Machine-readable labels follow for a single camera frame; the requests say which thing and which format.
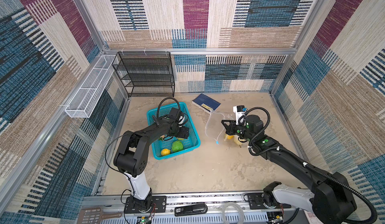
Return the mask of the clear zip top bag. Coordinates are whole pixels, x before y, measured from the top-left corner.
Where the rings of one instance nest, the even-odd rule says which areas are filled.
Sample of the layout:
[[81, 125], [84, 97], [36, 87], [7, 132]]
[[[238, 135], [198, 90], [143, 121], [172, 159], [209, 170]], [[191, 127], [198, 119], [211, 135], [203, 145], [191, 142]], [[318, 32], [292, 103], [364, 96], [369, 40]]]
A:
[[231, 140], [224, 140], [226, 131], [224, 126], [222, 125], [222, 120], [235, 120], [235, 114], [230, 112], [211, 112], [210, 116], [206, 122], [205, 126], [205, 134], [207, 137], [214, 143], [218, 145], [232, 144], [234, 143], [234, 138], [238, 137], [234, 135], [234, 138]]

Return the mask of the yellow lemon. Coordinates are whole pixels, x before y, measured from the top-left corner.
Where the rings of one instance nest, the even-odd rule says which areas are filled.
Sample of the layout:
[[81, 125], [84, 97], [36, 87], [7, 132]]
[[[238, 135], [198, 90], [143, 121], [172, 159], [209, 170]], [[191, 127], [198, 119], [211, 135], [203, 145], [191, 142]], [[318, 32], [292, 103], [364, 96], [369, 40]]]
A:
[[227, 141], [227, 140], [231, 140], [231, 139], [233, 139], [233, 138], [234, 138], [233, 135], [227, 135], [227, 134], [225, 134], [224, 140]]

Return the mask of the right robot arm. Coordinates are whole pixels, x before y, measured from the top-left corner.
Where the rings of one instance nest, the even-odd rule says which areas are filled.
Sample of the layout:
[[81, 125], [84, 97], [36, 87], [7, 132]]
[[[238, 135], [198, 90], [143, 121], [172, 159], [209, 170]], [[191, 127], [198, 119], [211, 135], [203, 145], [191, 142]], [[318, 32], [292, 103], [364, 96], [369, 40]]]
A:
[[257, 115], [236, 120], [222, 120], [226, 133], [236, 135], [248, 141], [248, 150], [252, 156], [260, 156], [285, 169], [301, 181], [312, 193], [310, 210], [325, 224], [358, 224], [349, 216], [357, 210], [355, 197], [363, 201], [370, 210], [370, 217], [362, 220], [363, 224], [373, 224], [378, 219], [374, 205], [360, 192], [351, 188], [342, 174], [331, 174], [306, 162], [289, 151], [277, 140], [264, 133], [268, 124]]

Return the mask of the teal plastic basket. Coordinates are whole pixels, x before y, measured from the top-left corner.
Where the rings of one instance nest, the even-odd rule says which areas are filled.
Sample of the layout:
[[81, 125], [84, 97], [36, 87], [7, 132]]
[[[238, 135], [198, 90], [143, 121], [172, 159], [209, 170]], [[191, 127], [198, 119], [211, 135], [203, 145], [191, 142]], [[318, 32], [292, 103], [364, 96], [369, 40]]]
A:
[[169, 104], [161, 106], [159, 109], [159, 117], [163, 120], [172, 109], [180, 109], [183, 112], [184, 125], [171, 125], [171, 129], [166, 133], [165, 139], [157, 139], [153, 142], [152, 152], [156, 160], [176, 157], [177, 155], [193, 151], [200, 147], [201, 141], [197, 130], [191, 120], [187, 105], [184, 102], [179, 104]]

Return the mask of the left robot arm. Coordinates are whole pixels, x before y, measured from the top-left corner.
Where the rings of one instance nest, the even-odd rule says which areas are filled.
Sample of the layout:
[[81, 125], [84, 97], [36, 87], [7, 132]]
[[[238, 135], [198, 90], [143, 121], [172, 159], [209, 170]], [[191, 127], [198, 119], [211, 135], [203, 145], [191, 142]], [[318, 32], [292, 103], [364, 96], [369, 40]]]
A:
[[187, 139], [189, 128], [182, 125], [182, 116], [180, 108], [172, 107], [169, 114], [153, 116], [151, 125], [135, 132], [126, 131], [121, 139], [113, 164], [131, 184], [131, 196], [127, 202], [141, 212], [152, 208], [152, 190], [144, 173], [149, 148], [162, 136]]

